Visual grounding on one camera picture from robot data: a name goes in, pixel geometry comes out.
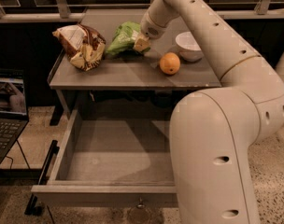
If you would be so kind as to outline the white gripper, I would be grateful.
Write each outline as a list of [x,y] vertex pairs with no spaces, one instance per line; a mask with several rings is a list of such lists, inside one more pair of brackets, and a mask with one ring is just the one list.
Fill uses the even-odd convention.
[[140,28],[142,34],[139,34],[135,39],[133,49],[142,53],[150,48],[149,38],[159,39],[163,36],[166,25],[147,11],[140,22]]

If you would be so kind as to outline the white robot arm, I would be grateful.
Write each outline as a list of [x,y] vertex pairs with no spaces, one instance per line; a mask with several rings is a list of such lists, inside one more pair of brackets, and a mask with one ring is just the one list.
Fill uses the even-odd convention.
[[284,81],[203,0],[154,0],[141,21],[149,38],[180,17],[220,81],[181,99],[170,119],[170,155],[182,224],[260,224],[249,146],[284,123]]

